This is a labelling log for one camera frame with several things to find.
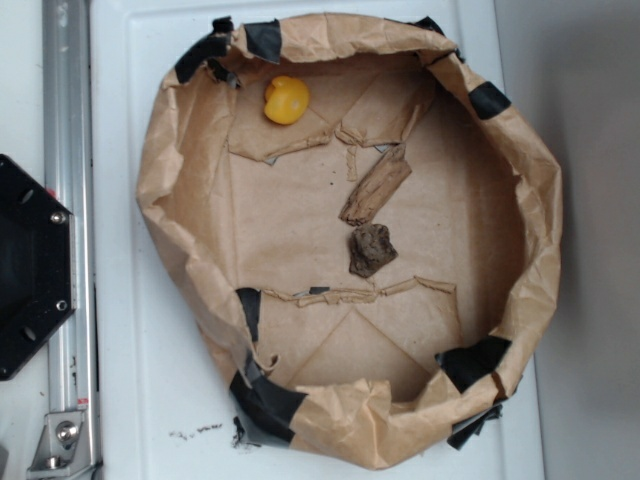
brown rock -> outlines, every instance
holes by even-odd
[[[369,278],[398,256],[391,245],[389,229],[367,223],[356,228],[349,239],[351,265],[349,272]]]

white surface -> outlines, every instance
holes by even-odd
[[[560,303],[536,355],[547,478],[638,478],[640,2],[497,7],[507,93],[564,170]]]
[[[195,322],[165,273],[134,200],[151,106],[163,75],[216,17],[264,21],[348,11],[416,21],[429,14],[470,64],[502,84],[493,2],[97,1],[92,10],[94,175],[106,480],[177,478],[543,478],[535,377],[505,417],[461,453],[439,444],[373,474],[295,451],[233,449],[235,415]],[[198,433],[198,428],[222,424]]]
[[[0,3],[0,153],[42,182],[42,8],[39,0]],[[5,480],[24,478],[49,409],[47,347],[17,376],[0,382],[0,445]]]
[[[0,2],[0,45],[0,153],[9,155],[42,182],[42,6],[39,0]]]

black plastic part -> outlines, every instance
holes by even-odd
[[[468,348],[454,348],[436,355],[436,360],[460,393],[492,373],[502,361],[511,341],[493,337]]]
[[[198,40],[176,63],[178,81],[181,84],[187,83],[203,62],[212,57],[224,57],[231,41],[231,31],[233,31],[231,17],[214,20],[213,32]]]
[[[244,30],[247,33],[247,48],[251,53],[267,62],[280,63],[282,35],[278,20],[249,23]]]
[[[491,82],[484,82],[469,92],[469,101],[480,120],[489,120],[511,106],[511,100]]]
[[[253,288],[239,288],[236,290],[242,308],[244,309],[244,316],[247,319],[247,326],[251,332],[251,340],[253,342],[258,341],[258,323],[260,322],[260,300],[262,295],[259,290]]]
[[[71,218],[0,155],[0,380],[11,379],[73,312]]]
[[[245,431],[243,441],[286,447],[295,435],[289,424],[306,394],[282,388],[262,373],[256,376],[250,370],[255,372],[258,368],[249,357],[246,371],[251,387],[247,386],[240,372],[236,373],[230,387]]]
[[[447,443],[456,450],[460,450],[473,434],[480,434],[482,427],[484,427],[484,422],[496,420],[501,416],[502,405],[494,405],[486,412],[457,423],[453,426],[453,434],[447,439]]]

black hexagonal plate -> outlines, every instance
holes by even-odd
[[[73,312],[72,220],[0,155],[0,380],[11,379]]]

gray wall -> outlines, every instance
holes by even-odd
[[[640,1],[496,0],[507,94],[564,170],[536,355],[548,480],[640,478]]]

